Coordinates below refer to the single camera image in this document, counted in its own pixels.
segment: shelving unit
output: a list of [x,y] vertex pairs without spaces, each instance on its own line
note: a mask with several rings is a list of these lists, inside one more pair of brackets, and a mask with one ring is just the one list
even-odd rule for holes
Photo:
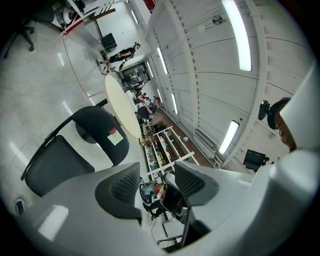
[[[143,134],[147,134],[149,132],[148,129],[151,130],[151,127],[148,123],[147,125],[142,126],[141,129]],[[149,158],[147,157],[147,163],[149,166],[148,176],[150,176],[151,180],[155,180],[154,174],[158,173],[159,177],[163,176],[167,168],[172,168],[173,170],[175,170],[174,165],[177,161],[188,161],[198,165],[197,160],[193,156],[195,153],[188,150],[187,146],[175,133],[172,126],[153,134],[152,137],[144,136],[143,139],[145,141],[148,140],[151,144],[151,147],[153,149],[152,153],[155,159],[154,162],[150,162]],[[159,149],[158,152],[162,155],[166,164],[163,164],[161,157],[159,157],[159,155],[157,154],[157,149]],[[157,164],[159,168],[152,170],[151,166],[153,164]]]

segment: round table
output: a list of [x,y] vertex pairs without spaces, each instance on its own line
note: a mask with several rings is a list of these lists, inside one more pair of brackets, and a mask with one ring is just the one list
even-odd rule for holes
[[141,138],[138,119],[121,85],[111,75],[107,75],[104,82],[106,99],[115,112],[115,118],[134,137]]

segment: computer monitor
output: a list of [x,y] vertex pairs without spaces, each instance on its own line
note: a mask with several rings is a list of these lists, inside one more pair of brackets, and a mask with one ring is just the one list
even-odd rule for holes
[[245,154],[243,164],[246,168],[254,170],[256,172],[261,165],[265,164],[266,155],[248,149]]

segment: ceiling beam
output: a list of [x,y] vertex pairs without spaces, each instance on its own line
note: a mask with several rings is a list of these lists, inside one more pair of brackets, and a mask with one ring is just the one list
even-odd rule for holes
[[191,102],[192,102],[192,114],[193,114],[193,130],[198,127],[199,123],[199,100],[198,100],[198,88],[197,88],[197,78],[194,66],[194,60],[192,58],[190,45],[184,27],[181,20],[177,14],[177,11],[170,0],[163,0],[165,9],[169,13],[172,19],[172,23],[178,34],[179,40],[181,42],[181,47],[183,50],[183,55],[186,64],[186,71],[188,72],[190,90],[191,90]]
[[247,140],[249,133],[254,127],[255,121],[258,117],[260,104],[264,99],[265,91],[266,91],[266,84],[267,84],[267,73],[268,73],[268,54],[267,54],[267,40],[266,40],[266,34],[264,30],[264,25],[261,20],[259,11],[253,0],[245,0],[249,10],[250,10],[250,16],[252,18],[256,35],[257,35],[257,41],[258,41],[258,54],[259,54],[259,77],[257,82],[257,90],[254,95],[252,108],[249,114],[249,117],[247,119],[247,122],[245,124],[245,127],[243,129],[243,132],[241,136],[239,137],[239,140],[234,147],[234,149],[231,151],[228,158],[223,162],[221,165],[222,168],[224,168],[231,158],[235,156],[235,154],[239,151],[239,149],[242,147],[242,145]]

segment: floor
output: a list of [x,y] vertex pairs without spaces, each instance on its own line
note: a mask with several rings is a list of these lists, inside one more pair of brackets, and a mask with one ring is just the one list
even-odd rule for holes
[[[13,215],[17,198],[24,199],[28,207],[39,199],[20,176],[42,141],[75,111],[104,99],[105,76],[96,65],[101,46],[94,33],[83,25],[61,38],[51,26],[30,25],[35,27],[30,35],[34,51],[29,52],[28,43],[18,36],[9,56],[0,63],[0,195]],[[112,112],[108,105],[105,108]],[[61,134],[96,171],[110,166],[99,146],[80,139],[74,123]],[[140,162],[140,174],[147,180],[144,151],[136,138],[126,134],[130,148],[122,163]],[[138,193],[135,205],[142,208]],[[142,215],[142,227],[151,235],[155,220],[144,211]],[[156,241],[166,238],[159,219],[152,230]]]

